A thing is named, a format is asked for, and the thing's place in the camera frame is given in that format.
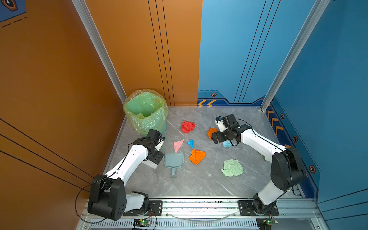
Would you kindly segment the teal dustpan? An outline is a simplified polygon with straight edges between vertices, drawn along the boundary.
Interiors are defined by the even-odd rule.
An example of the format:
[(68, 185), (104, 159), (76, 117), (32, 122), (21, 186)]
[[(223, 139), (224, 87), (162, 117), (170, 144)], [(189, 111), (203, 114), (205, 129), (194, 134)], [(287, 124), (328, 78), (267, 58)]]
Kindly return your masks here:
[(181, 168), (184, 164), (184, 154), (182, 152), (177, 153), (165, 153), (164, 164), (166, 168), (171, 169), (172, 179), (176, 178), (176, 169)]

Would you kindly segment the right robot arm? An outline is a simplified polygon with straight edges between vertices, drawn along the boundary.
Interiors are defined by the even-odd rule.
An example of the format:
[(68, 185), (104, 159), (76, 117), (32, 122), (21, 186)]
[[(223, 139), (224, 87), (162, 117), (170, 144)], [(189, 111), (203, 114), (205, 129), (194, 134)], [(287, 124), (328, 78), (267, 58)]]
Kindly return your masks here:
[(258, 134), (248, 125), (217, 122), (219, 131), (211, 134), (215, 144), (236, 140), (255, 149), (271, 162), (268, 184), (253, 198), (251, 210), (256, 215), (270, 213), (278, 198), (307, 178), (300, 152), (294, 147), (284, 147)]

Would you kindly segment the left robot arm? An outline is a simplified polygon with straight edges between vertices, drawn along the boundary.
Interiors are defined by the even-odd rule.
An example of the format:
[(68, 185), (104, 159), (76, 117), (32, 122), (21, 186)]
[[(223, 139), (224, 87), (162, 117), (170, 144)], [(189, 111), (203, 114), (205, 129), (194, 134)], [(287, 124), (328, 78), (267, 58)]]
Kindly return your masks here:
[(119, 220), (133, 211), (146, 214), (149, 196), (143, 192), (128, 194), (125, 185), (140, 164), (156, 169), (164, 157), (160, 151), (165, 137), (151, 129), (147, 136), (136, 139), (127, 155), (104, 175), (97, 175), (91, 184), (87, 211), (110, 220)]

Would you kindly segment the large green crumpled paper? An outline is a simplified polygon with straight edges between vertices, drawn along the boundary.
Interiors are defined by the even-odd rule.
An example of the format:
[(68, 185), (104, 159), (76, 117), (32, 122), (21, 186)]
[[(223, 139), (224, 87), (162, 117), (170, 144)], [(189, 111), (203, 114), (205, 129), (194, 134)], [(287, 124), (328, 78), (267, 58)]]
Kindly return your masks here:
[(227, 177), (239, 176), (244, 173), (242, 165), (235, 159), (225, 160), (223, 169), (220, 171)]

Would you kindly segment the red crumpled paper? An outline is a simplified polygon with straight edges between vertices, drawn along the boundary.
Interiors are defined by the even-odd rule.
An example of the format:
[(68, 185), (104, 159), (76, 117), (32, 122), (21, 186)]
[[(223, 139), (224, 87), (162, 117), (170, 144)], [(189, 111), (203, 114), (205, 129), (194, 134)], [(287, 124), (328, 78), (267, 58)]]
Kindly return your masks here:
[(189, 133), (195, 129), (195, 123), (189, 121), (183, 121), (181, 131), (184, 133)]

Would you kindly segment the light blue paper scrap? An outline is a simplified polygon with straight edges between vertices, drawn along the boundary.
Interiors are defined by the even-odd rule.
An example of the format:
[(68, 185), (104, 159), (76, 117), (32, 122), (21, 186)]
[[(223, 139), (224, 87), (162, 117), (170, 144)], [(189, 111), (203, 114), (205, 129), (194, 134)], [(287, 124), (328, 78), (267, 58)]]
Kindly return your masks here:
[(232, 143), (229, 140), (227, 140), (227, 141), (223, 142), (223, 146), (225, 148), (230, 148), (232, 146)]

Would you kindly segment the orange crumpled paper far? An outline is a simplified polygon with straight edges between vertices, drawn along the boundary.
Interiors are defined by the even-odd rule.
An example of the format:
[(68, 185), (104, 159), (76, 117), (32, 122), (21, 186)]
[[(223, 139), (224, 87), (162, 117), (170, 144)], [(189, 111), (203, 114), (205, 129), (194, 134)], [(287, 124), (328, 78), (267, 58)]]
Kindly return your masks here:
[(216, 133), (216, 132), (218, 132), (217, 128), (215, 128), (215, 127), (210, 128), (210, 129), (207, 131), (207, 135), (208, 135), (209, 139), (212, 139), (212, 134), (214, 134), (214, 133)]

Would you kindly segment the orange crumpled paper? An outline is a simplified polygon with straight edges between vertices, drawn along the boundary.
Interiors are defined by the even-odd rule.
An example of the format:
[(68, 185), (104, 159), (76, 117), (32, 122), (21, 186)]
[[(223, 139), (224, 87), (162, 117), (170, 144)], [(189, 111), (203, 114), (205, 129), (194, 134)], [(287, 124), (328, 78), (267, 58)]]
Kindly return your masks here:
[(215, 128), (215, 127), (210, 128), (210, 129), (207, 131), (207, 135), (208, 135), (209, 139), (212, 139), (212, 134), (214, 134), (214, 133), (216, 133), (216, 132), (218, 132), (217, 128)]
[(200, 151), (197, 149), (193, 149), (191, 151), (191, 155), (188, 157), (188, 159), (195, 165), (198, 165), (205, 157), (206, 153), (204, 151)]

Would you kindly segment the pink paper scrap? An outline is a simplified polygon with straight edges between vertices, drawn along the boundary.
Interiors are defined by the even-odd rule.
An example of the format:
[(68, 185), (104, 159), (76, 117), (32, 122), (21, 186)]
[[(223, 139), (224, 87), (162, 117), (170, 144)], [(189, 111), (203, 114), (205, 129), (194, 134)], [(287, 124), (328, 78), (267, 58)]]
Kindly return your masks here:
[(181, 148), (182, 144), (183, 144), (184, 140), (181, 141), (175, 141), (173, 143), (173, 147), (174, 147), (174, 152), (177, 153), (179, 151), (179, 149)]

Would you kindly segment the small blue paper scrap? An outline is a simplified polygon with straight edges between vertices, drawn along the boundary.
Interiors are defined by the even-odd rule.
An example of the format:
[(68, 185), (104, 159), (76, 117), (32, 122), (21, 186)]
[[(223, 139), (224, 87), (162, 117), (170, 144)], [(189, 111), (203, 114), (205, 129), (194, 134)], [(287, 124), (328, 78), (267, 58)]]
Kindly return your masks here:
[(188, 145), (191, 147), (191, 148), (194, 148), (194, 141), (191, 139), (189, 142), (188, 142)]

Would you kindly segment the orange crumpled paper near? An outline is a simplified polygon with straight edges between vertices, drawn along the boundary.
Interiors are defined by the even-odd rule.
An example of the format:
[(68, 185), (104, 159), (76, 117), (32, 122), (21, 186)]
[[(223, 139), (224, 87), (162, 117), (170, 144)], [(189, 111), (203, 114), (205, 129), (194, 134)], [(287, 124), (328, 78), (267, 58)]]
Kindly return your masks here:
[(198, 165), (205, 157), (206, 153), (204, 151), (200, 151), (197, 149), (193, 149), (191, 151), (191, 155), (188, 157), (188, 159), (195, 165)]

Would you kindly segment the left circuit board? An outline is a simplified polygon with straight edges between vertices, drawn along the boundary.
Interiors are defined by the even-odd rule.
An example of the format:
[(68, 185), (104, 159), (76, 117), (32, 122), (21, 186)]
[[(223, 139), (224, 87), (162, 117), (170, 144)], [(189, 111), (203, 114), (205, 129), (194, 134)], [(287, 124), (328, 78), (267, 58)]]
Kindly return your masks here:
[(151, 225), (152, 221), (149, 219), (134, 219), (132, 227), (135, 230), (148, 230)]

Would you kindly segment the circuit board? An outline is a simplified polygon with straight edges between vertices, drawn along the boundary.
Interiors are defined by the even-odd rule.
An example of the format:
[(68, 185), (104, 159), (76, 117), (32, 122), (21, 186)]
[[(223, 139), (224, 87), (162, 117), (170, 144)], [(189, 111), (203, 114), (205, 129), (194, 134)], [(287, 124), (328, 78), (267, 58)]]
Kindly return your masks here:
[(257, 226), (259, 230), (271, 230), (272, 226), (278, 224), (278, 220), (276, 219), (256, 219)]
[(151, 225), (152, 221), (149, 219), (134, 219), (132, 227), (135, 230), (148, 230)]

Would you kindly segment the right circuit board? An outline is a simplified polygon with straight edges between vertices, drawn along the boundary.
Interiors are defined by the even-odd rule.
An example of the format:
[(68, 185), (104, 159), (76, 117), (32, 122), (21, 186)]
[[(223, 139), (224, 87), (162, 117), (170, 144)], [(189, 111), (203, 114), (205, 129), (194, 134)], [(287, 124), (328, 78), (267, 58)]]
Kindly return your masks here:
[(278, 220), (276, 219), (256, 219), (257, 226), (259, 230), (271, 230), (272, 226), (278, 224)]

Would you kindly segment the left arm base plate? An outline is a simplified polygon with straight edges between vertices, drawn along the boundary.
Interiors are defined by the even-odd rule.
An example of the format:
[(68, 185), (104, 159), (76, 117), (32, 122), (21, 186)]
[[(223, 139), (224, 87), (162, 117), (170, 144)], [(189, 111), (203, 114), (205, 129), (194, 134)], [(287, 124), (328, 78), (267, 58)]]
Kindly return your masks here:
[(151, 215), (151, 212), (156, 215), (156, 217), (159, 217), (162, 215), (163, 210), (163, 201), (162, 200), (149, 200), (148, 208), (143, 209), (135, 209), (128, 212), (125, 212), (123, 214), (124, 217), (148, 217)]

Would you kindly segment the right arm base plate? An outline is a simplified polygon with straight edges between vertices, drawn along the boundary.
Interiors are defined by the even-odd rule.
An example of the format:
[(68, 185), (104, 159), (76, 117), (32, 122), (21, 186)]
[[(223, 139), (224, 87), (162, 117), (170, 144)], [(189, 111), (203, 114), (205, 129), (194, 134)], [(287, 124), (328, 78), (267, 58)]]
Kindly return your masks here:
[(264, 205), (257, 200), (239, 200), (238, 208), (241, 216), (279, 216), (276, 201), (269, 205)]

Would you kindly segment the aluminium frame rail front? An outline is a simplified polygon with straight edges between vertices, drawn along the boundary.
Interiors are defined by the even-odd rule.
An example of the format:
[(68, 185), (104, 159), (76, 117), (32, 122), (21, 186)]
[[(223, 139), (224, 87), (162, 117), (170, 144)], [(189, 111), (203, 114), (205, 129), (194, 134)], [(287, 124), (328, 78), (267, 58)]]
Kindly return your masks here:
[(84, 210), (78, 230), (135, 230), (134, 219), (149, 219), (148, 230), (259, 230), (256, 219), (276, 219), (272, 230), (327, 230), (317, 205), (312, 199), (281, 198), (277, 201), (279, 216), (241, 216), (239, 200), (245, 198), (156, 198), (162, 200), (162, 215), (103, 219)]

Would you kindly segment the left aluminium corner post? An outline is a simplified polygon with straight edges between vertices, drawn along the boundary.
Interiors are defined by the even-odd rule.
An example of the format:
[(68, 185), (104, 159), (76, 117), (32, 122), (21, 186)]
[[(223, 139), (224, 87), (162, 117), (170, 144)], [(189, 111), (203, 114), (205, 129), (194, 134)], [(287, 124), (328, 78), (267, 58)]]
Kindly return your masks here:
[(127, 98), (127, 95), (125, 93), (125, 90), (122, 86), (122, 83), (118, 77), (118, 74), (116, 72), (116, 69), (114, 67), (114, 64), (108, 54), (108, 51), (104, 45), (104, 42), (100, 36), (100, 33), (97, 29), (97, 26), (93, 20), (93, 17), (88, 9), (86, 1), (82, 0), (72, 0), (72, 3), (90, 37), (90, 40), (92, 41), (97, 54), (121, 100), (122, 103), (124, 103), (125, 99)]

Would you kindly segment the aluminium corner post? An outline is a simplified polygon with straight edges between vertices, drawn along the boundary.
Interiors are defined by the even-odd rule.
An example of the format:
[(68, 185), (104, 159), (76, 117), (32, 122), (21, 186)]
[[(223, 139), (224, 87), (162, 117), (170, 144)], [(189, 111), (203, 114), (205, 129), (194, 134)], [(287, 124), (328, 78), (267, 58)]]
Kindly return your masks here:
[(93, 20), (93, 17), (88, 9), (86, 1), (82, 0), (72, 0), (72, 3), (90, 37), (90, 40), (92, 41), (97, 54), (121, 100), (122, 103), (124, 103), (125, 99), (127, 98), (127, 95), (125, 93), (125, 90), (122, 86), (122, 83), (118, 77), (118, 74), (116, 72), (116, 69), (114, 67), (114, 64), (108, 54), (108, 51), (104, 45), (104, 42), (100, 36), (100, 33), (97, 29), (97, 26)]
[(265, 112), (268, 106), (271, 104), (272, 99), (275, 97), (276, 93), (281, 87), (283, 81), (285, 80), (287, 74), (308, 41), (329, 3), (330, 0), (317, 0), (314, 3), (260, 106), (262, 112)]

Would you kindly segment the right aluminium corner post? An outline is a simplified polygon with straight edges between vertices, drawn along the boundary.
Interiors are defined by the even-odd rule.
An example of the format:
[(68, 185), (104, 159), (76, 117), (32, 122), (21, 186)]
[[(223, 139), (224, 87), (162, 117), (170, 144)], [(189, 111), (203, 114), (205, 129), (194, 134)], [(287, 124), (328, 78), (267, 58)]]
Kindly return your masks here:
[(281, 87), (283, 81), (285, 80), (287, 74), (308, 41), (329, 3), (330, 0), (317, 0), (314, 3), (260, 106), (262, 112), (265, 112), (268, 106), (271, 104), (272, 99), (275, 97), (276, 93)]

